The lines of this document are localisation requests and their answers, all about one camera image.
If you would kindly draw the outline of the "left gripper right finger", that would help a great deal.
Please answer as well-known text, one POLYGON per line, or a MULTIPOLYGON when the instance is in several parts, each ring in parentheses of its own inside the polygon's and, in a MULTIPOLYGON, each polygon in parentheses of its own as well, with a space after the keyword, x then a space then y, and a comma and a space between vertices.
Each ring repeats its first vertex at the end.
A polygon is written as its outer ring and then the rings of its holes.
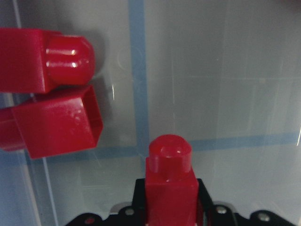
POLYGON ((213 206, 212 198, 203 183, 203 180, 198 178, 198 196, 197 196, 197 210, 208 211, 213 206))

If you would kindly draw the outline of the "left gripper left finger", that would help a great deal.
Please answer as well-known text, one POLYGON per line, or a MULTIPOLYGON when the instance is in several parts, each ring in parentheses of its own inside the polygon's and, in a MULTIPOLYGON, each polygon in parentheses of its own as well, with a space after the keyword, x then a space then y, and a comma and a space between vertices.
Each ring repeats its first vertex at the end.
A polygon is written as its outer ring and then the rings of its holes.
POLYGON ((140 211, 146 210, 146 192, 144 178, 140 178, 135 181, 132 207, 140 211))

